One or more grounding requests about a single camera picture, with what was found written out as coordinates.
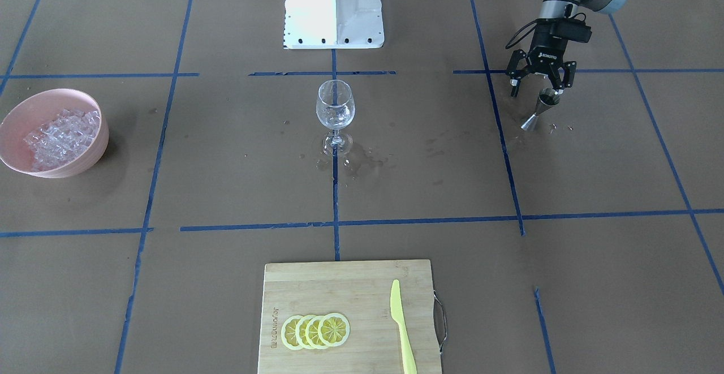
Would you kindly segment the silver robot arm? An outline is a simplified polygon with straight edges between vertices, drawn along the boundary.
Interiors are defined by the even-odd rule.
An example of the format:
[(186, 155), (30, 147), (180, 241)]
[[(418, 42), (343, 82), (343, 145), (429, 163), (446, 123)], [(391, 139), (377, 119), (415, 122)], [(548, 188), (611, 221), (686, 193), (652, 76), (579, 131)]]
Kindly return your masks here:
[(626, 0), (543, 0), (538, 18), (518, 29), (505, 46), (511, 49), (533, 34), (528, 51), (512, 52), (505, 70), (510, 78), (510, 96), (517, 97), (522, 79), (530, 74), (547, 77), (555, 94), (571, 88), (577, 63), (564, 58), (566, 47), (571, 41), (588, 43), (592, 36), (587, 17), (579, 8), (612, 15), (625, 3)]

